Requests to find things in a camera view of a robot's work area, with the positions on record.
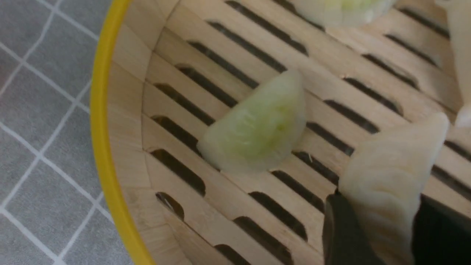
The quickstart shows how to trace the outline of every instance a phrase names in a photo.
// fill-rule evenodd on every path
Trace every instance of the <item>gray tile pattern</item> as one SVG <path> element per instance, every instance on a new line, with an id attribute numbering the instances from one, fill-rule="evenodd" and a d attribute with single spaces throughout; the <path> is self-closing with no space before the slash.
<path id="1" fill-rule="evenodd" d="M 54 16 L 28 63 L 75 97 L 91 78 L 96 44 L 63 18 Z"/>
<path id="2" fill-rule="evenodd" d="M 18 64 L 19 62 L 17 60 L 11 57 L 6 51 L 0 49 L 0 89 Z"/>
<path id="3" fill-rule="evenodd" d="M 0 130 L 0 202 L 11 192 L 30 166 L 34 155 L 15 138 Z"/>
<path id="4" fill-rule="evenodd" d="M 37 75 L 22 68 L 0 98 L 0 122 L 40 149 L 71 104 Z"/>
<path id="5" fill-rule="evenodd" d="M 53 261 L 0 215 L 0 264 L 51 265 Z"/>
<path id="6" fill-rule="evenodd" d="M 132 264 L 113 224 L 98 211 L 95 211 L 64 261 L 68 265 Z"/>
<path id="7" fill-rule="evenodd" d="M 59 8 L 98 35 L 111 2 L 112 0 L 64 0 Z"/>
<path id="8" fill-rule="evenodd" d="M 0 0 L 0 41 L 23 57 L 41 36 L 49 14 L 36 0 Z"/>
<path id="9" fill-rule="evenodd" d="M 90 137 L 89 115 L 76 108 L 45 157 L 59 166 L 94 198 L 101 192 Z"/>
<path id="10" fill-rule="evenodd" d="M 90 81 L 110 2 L 0 0 L 0 265 L 132 264 L 95 199 L 89 92 L 69 100 Z M 31 148 L 45 149 L 36 165 Z"/>
<path id="11" fill-rule="evenodd" d="M 108 208 L 108 204 L 106 203 L 105 198 L 103 198 L 103 200 L 101 200 L 100 205 L 101 205 L 101 207 L 103 207 L 103 209 L 105 209 L 106 211 L 108 211 L 108 212 L 110 211 L 110 209 Z"/>
<path id="12" fill-rule="evenodd" d="M 91 206 L 69 182 L 40 162 L 6 209 L 51 251 L 59 254 Z"/>
<path id="13" fill-rule="evenodd" d="M 83 95 L 80 102 L 82 102 L 83 105 L 90 107 L 90 89 Z"/>

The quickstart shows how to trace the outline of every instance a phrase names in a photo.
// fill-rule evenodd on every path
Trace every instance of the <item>green filling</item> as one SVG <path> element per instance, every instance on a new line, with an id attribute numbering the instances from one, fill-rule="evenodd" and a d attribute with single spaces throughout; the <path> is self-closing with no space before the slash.
<path id="1" fill-rule="evenodd" d="M 248 107 L 245 115 L 240 115 L 233 124 L 227 146 L 247 159 L 269 156 L 293 129 L 295 111 L 292 100 Z"/>
<path id="2" fill-rule="evenodd" d="M 325 2 L 325 7 L 334 8 L 337 7 L 340 3 L 342 6 L 342 10 L 354 11 L 355 9 L 370 8 L 373 4 L 376 4 L 379 1 L 385 0 L 327 0 Z"/>

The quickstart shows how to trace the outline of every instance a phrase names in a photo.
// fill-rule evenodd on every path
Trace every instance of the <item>steamer basket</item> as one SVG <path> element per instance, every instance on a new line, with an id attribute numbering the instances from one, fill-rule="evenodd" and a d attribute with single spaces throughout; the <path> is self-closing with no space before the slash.
<path id="1" fill-rule="evenodd" d="M 196 139 L 257 84 L 305 73 L 309 125 L 272 172 L 214 170 Z M 92 89 L 95 157 L 138 265 L 323 264 L 323 201 L 369 134 L 462 105 L 443 10 L 402 0 L 322 29 L 286 0 L 115 0 Z M 471 216 L 470 132 L 452 128 L 424 193 Z"/>

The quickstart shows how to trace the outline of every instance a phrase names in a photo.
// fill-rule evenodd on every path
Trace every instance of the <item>pleated dumpling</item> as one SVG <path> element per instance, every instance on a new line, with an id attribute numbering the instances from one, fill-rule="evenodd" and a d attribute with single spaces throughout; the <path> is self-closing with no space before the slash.
<path id="1" fill-rule="evenodd" d="M 437 113 L 372 135 L 355 150 L 340 179 L 339 191 L 387 265 L 414 264 L 413 221 L 448 128 L 447 116 Z"/>

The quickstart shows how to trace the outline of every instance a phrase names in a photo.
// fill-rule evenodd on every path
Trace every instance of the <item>dumpling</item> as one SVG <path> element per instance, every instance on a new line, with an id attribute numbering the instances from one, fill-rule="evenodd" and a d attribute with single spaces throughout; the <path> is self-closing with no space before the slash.
<path id="1" fill-rule="evenodd" d="M 290 155 L 305 127 L 302 75 L 288 70 L 261 84 L 212 124 L 197 147 L 217 169 L 255 173 L 272 169 Z"/>
<path id="2" fill-rule="evenodd" d="M 325 27 L 361 26 L 385 14 L 396 0 L 292 0 L 305 19 Z"/>
<path id="3" fill-rule="evenodd" d="M 458 85 L 463 107 L 456 117 L 456 127 L 471 127 L 471 1 L 436 0 L 447 11 L 451 46 L 455 55 Z"/>
<path id="4" fill-rule="evenodd" d="M 339 191 L 387 265 L 414 264 L 413 221 L 448 128 L 447 116 L 437 113 L 372 135 L 355 150 L 339 181 Z"/>

